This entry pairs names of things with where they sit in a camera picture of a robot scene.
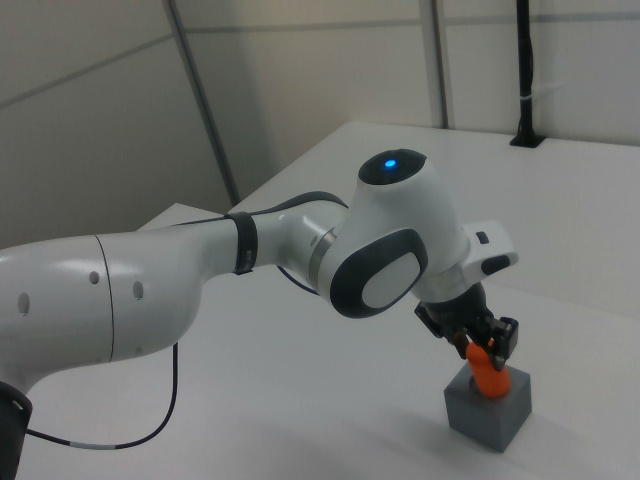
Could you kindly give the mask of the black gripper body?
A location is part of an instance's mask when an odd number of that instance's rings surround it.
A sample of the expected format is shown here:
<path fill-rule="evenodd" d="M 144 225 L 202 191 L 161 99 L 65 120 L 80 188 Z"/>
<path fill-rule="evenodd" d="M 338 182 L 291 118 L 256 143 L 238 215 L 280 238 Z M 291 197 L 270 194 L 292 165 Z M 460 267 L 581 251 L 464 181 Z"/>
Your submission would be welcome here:
<path fill-rule="evenodd" d="M 421 301 L 414 313 L 436 338 L 449 342 L 454 331 L 465 331 L 474 343 L 484 348 L 488 346 L 493 314 L 487 307 L 481 283 L 446 302 Z"/>

